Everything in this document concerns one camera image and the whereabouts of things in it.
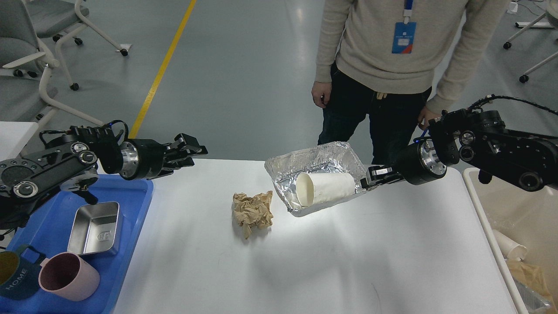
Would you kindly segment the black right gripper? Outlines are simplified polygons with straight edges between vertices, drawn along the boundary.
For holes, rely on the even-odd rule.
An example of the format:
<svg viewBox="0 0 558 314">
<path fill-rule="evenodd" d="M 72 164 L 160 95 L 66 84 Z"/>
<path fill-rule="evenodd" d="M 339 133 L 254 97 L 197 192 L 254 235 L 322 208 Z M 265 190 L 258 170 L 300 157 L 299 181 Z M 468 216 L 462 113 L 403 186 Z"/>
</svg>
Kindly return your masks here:
<svg viewBox="0 0 558 314">
<path fill-rule="evenodd" d="M 372 165 L 367 177 L 360 180 L 361 187 L 373 190 L 381 185 L 392 184 L 403 177 L 413 185 L 421 185 L 441 179 L 447 172 L 431 139 L 419 139 L 399 151 L 395 167 L 389 165 Z"/>
</svg>

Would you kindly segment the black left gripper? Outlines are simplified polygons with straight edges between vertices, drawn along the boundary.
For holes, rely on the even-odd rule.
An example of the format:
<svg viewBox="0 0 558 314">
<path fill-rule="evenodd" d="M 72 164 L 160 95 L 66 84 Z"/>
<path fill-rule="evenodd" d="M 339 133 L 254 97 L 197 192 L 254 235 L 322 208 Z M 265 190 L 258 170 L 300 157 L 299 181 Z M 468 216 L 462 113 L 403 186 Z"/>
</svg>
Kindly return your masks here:
<svg viewBox="0 0 558 314">
<path fill-rule="evenodd" d="M 151 139 L 128 139 L 119 146 L 123 165 L 119 175 L 128 181 L 165 177 L 183 167 L 195 165 L 191 156 L 207 155 L 206 146 L 200 145 L 197 138 L 179 133 L 170 144 L 161 144 Z M 167 162 L 168 158 L 185 158 L 180 161 Z"/>
</svg>

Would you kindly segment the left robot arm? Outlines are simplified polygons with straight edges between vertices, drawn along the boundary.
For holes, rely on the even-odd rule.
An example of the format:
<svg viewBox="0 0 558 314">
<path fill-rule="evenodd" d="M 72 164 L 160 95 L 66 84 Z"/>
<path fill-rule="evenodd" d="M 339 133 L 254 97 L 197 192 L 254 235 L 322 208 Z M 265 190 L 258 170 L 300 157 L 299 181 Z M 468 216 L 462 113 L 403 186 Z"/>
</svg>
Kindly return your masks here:
<svg viewBox="0 0 558 314">
<path fill-rule="evenodd" d="M 117 134 L 118 120 L 98 127 L 72 126 L 44 142 L 44 150 L 1 161 L 0 222 L 2 230 L 25 227 L 32 213 L 60 191 L 71 191 L 88 204 L 98 199 L 89 191 L 97 179 L 97 165 L 128 181 L 171 175 L 194 165 L 193 157 L 207 155 L 195 137 L 180 133 L 171 143 L 128 136 L 128 126 Z"/>
</svg>

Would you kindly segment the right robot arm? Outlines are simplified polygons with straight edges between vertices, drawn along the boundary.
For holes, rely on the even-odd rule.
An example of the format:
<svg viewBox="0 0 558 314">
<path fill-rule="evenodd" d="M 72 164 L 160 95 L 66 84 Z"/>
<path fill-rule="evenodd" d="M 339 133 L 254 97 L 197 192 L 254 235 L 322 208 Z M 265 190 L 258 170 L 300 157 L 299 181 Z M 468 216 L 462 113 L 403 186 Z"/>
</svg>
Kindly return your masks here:
<svg viewBox="0 0 558 314">
<path fill-rule="evenodd" d="M 498 111 L 483 110 L 496 99 L 510 98 L 488 95 L 466 109 L 443 111 L 392 163 L 369 167 L 361 187 L 372 190 L 399 181 L 421 185 L 464 161 L 480 170 L 482 184 L 498 177 L 525 191 L 556 189 L 557 137 L 507 129 Z"/>
</svg>

